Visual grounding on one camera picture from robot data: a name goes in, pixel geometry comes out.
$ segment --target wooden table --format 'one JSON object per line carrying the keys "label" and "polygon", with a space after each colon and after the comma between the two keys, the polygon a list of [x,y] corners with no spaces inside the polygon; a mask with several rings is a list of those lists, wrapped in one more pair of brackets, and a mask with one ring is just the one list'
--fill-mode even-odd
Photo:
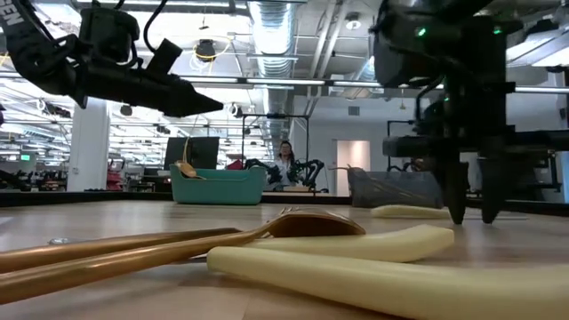
{"label": "wooden table", "polygon": [[[53,237],[99,238],[200,228],[254,228],[283,205],[189,206],[106,202],[0,209],[0,250]],[[449,220],[375,220],[367,210],[319,206],[349,216],[368,233],[421,223],[453,228],[456,245],[421,261],[465,268],[569,263],[569,220],[502,214],[486,226],[476,211],[463,227]],[[209,273],[203,264],[164,266],[0,307],[0,319],[261,320],[395,319],[359,308]]]}

